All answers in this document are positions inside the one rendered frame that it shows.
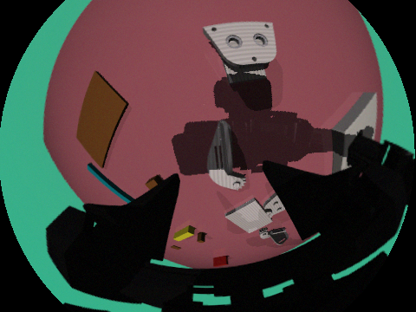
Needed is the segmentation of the teal flat bar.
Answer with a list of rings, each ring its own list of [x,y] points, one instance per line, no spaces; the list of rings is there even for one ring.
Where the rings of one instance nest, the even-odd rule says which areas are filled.
[[[119,198],[123,198],[124,201],[126,201],[126,204],[129,204],[129,202],[133,201],[134,198],[129,197],[128,194],[125,194],[124,191],[121,190],[121,188],[119,188],[118,186],[115,186],[114,183],[112,183],[112,181],[108,180],[107,178],[105,178],[103,173],[100,173],[100,171],[98,171],[96,169],[96,167],[93,166],[93,164],[89,163],[87,164],[87,169],[96,177],[98,178],[98,180],[104,184],[108,190],[111,190],[112,192],[114,192],[115,195],[118,195]]]

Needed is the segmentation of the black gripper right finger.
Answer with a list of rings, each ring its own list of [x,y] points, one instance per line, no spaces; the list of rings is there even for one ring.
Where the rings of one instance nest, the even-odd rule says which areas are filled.
[[[364,164],[354,164],[328,176],[306,172],[280,163],[263,161],[263,173],[284,205],[301,239],[318,233],[330,207],[335,204],[343,186],[361,175]]]

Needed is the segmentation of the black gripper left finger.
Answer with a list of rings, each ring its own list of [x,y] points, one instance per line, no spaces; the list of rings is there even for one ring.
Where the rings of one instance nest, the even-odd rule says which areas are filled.
[[[179,176],[174,173],[129,204],[84,204],[83,208],[94,222],[124,232],[152,260],[163,261],[179,185]]]

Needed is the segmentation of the brown flat square plate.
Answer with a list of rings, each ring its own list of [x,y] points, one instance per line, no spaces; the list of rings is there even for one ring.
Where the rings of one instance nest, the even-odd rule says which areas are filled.
[[[101,167],[105,165],[108,148],[127,105],[127,101],[95,70],[84,95],[76,138]]]

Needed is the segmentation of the yellow rectangular block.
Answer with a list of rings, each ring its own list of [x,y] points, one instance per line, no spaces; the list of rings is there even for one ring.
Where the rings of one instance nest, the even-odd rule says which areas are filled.
[[[177,232],[174,232],[173,239],[176,239],[177,242],[179,242],[179,240],[187,239],[187,237],[194,235],[194,231],[195,231],[195,228],[193,228],[193,226],[187,225],[186,228],[181,229]]]

